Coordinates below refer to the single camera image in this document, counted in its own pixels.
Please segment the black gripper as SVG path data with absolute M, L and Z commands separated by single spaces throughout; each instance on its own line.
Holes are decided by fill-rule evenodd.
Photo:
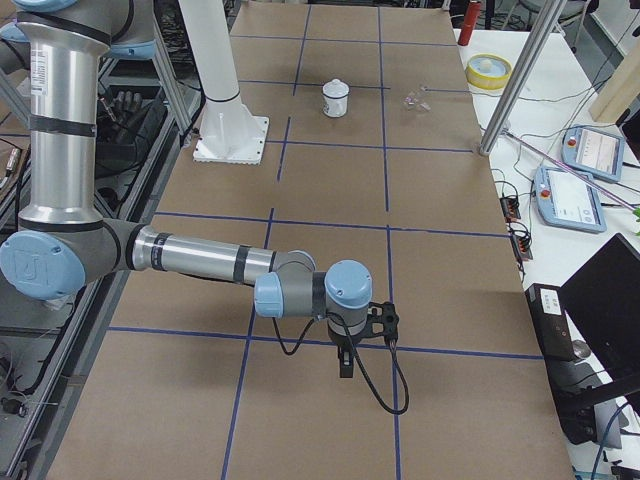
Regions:
M 331 341 L 338 347 L 339 377 L 352 378 L 353 357 L 350 350 L 352 350 L 360 342 L 360 335 L 357 334 L 345 336 L 336 333 L 332 329 L 328 330 L 328 335 Z

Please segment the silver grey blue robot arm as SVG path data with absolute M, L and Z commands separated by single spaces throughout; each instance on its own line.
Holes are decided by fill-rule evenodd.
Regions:
M 116 271 L 176 272 L 250 286 L 264 317 L 325 320 L 340 374 L 362 368 L 357 343 L 372 334 L 372 279 L 343 260 L 327 271 L 305 252 L 275 252 L 160 233 L 105 219 L 94 205 L 99 63 L 126 48 L 155 52 L 149 1 L 20 1 L 30 44 L 31 192 L 1 247 L 1 270 L 22 294 L 58 299 Z

